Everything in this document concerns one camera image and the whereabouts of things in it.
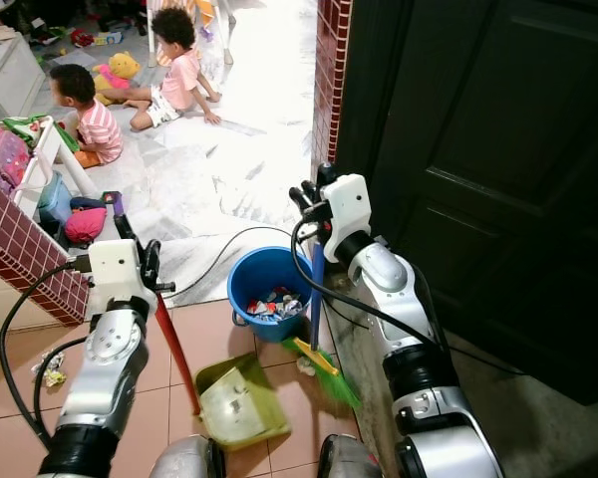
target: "orange floor tile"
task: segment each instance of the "orange floor tile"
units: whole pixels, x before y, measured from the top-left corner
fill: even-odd
[[[315,378],[299,373],[293,354],[280,345],[256,340],[247,328],[235,327],[227,301],[175,309],[171,315],[193,374],[217,361],[256,352],[292,426],[289,435],[229,453],[228,477],[314,477],[321,442],[327,435],[358,435],[352,410],[332,403]],[[40,354],[82,336],[87,330],[88,326],[82,325],[9,337],[8,354],[14,376],[29,406],[33,388],[30,368],[39,361]],[[320,341],[323,349],[334,351],[325,321]],[[112,478],[148,477],[155,460],[169,443],[193,433],[206,435],[203,424],[191,414],[181,377],[154,320],[149,322],[148,343],[149,364],[140,378],[136,402],[113,462]],[[69,380],[80,366],[81,352],[81,347],[75,347],[67,353],[65,370]],[[55,424],[67,390],[66,385],[54,392],[45,390],[42,403],[49,428]],[[15,450],[17,460],[13,459]],[[44,455],[42,445],[17,414],[0,370],[0,476],[35,476]]]

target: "dustpan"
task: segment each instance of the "dustpan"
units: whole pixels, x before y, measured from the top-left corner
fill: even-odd
[[[195,376],[201,418],[227,451],[290,432],[290,425],[254,354],[231,358]]]

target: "red brick tile wall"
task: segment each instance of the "red brick tile wall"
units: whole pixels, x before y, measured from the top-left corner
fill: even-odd
[[[24,291],[43,272],[66,261],[66,253],[0,190],[0,277]],[[64,271],[41,284],[32,299],[64,325],[80,324],[88,287],[82,276]]]
[[[352,0],[319,0],[312,165],[334,162],[348,53]]]

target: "red dustpan handle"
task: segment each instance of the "red dustpan handle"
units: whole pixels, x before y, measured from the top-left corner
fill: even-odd
[[[166,337],[166,342],[168,343],[170,353],[175,358],[175,363],[177,363],[177,368],[179,369],[179,373],[183,379],[183,384],[186,386],[186,390],[188,391],[188,396],[190,397],[190,401],[192,403],[192,414],[198,416],[199,402],[197,401],[195,387],[192,384],[188,363],[186,363],[186,357],[183,355],[183,349],[181,348],[181,344],[177,338],[177,332],[172,326],[168,309],[166,308],[166,304],[163,302],[163,298],[160,294],[157,294],[157,311],[155,312],[155,318],[157,319],[157,323],[159,324],[159,328],[161,329],[163,336]]]

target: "dark door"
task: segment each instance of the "dark door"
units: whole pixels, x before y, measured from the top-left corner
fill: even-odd
[[[449,329],[597,401],[598,0],[402,14],[374,155],[338,154],[370,177],[374,233],[424,270]]]

